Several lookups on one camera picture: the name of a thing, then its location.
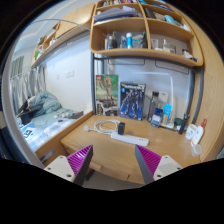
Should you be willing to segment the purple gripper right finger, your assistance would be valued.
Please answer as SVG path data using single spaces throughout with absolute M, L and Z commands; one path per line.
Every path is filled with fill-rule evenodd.
M 160 156 L 142 146 L 135 146 L 137 159 L 145 184 L 152 183 L 182 169 L 169 155 Z

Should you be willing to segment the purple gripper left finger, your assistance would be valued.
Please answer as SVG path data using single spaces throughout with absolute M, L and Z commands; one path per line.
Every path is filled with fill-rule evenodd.
M 69 156 L 58 156 L 44 168 L 56 176 L 82 186 L 93 156 L 93 146 L 84 147 Z

